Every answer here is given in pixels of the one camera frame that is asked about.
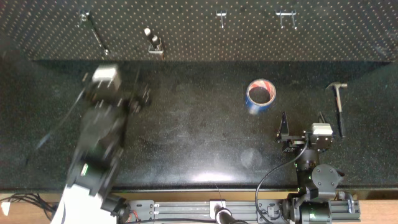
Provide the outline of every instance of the pegboard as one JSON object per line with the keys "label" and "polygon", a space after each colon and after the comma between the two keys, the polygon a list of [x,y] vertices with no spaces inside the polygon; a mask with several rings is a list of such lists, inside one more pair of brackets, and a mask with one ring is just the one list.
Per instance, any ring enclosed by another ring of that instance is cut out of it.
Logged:
{"label": "pegboard", "polygon": [[[111,54],[76,25],[89,10]],[[224,29],[217,10],[227,12]],[[275,12],[295,11],[292,18]],[[162,60],[148,53],[144,28],[164,60],[374,60],[398,56],[398,2],[242,0],[0,0],[0,31],[31,59]]]}

